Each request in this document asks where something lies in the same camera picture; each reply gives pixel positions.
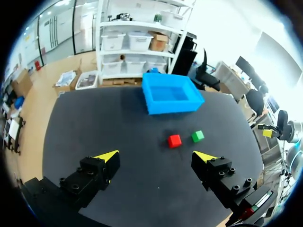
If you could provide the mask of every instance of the paper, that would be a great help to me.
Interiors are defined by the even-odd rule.
[[[69,71],[62,73],[60,79],[56,83],[56,87],[64,87],[71,84],[71,82],[75,79],[76,73],[74,71]]]

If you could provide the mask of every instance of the black office chair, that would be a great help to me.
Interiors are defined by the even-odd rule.
[[[221,89],[220,81],[216,77],[208,74],[206,70],[207,70],[207,55],[204,49],[204,61],[202,65],[196,69],[196,80],[201,82],[201,84],[197,83],[196,81],[193,81],[193,83],[196,86],[196,88],[198,88],[199,90],[205,91],[205,85],[206,85],[217,91],[220,91]]]

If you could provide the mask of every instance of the red cube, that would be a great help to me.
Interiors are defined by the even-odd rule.
[[[176,148],[181,146],[181,138],[179,135],[173,135],[169,137],[169,147],[170,148]]]

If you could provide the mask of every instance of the glass wall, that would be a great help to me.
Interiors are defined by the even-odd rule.
[[[71,55],[94,51],[98,0],[52,1],[16,41],[5,77],[18,66],[35,69]]]
[[[75,51],[95,50],[95,27],[98,0],[77,0],[74,15]]]
[[[72,17],[75,0],[62,0],[39,16],[39,41],[44,64],[74,55]]]

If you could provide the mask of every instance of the plastic storage box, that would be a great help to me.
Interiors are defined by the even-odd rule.
[[[103,74],[115,75],[121,72],[123,61],[120,59],[120,55],[107,55],[103,58]]]
[[[205,102],[185,76],[144,73],[142,89],[150,115],[196,111]]]
[[[171,13],[167,11],[162,11],[162,21],[161,24],[167,27],[173,27],[176,29],[184,29],[185,18],[179,14]]]
[[[146,58],[147,61],[147,70],[152,68],[157,68],[160,72],[165,70],[167,62],[164,60],[163,57],[160,56],[148,56]]]
[[[128,74],[138,74],[143,72],[146,60],[141,55],[126,55],[125,62]]]
[[[131,51],[147,51],[153,36],[146,32],[129,32],[129,46]]]
[[[77,82],[76,90],[84,90],[97,88],[98,86],[98,71],[83,72]]]
[[[102,37],[102,50],[117,51],[122,49],[123,39],[126,34],[119,31],[105,32]]]

